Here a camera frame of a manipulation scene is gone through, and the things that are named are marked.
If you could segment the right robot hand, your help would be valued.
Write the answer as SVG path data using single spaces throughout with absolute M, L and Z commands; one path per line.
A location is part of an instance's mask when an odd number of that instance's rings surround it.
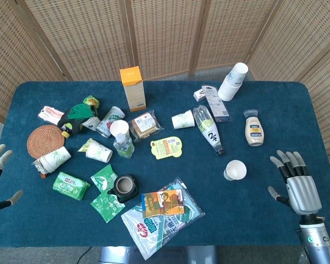
M 280 195 L 272 186 L 268 187 L 268 192 L 276 201 L 291 207 L 297 215 L 316 214 L 322 208 L 322 204 L 315 181 L 308 174 L 301 154 L 297 151 L 277 150 L 277 155 L 278 157 L 271 156 L 270 161 L 278 168 L 288 196 Z

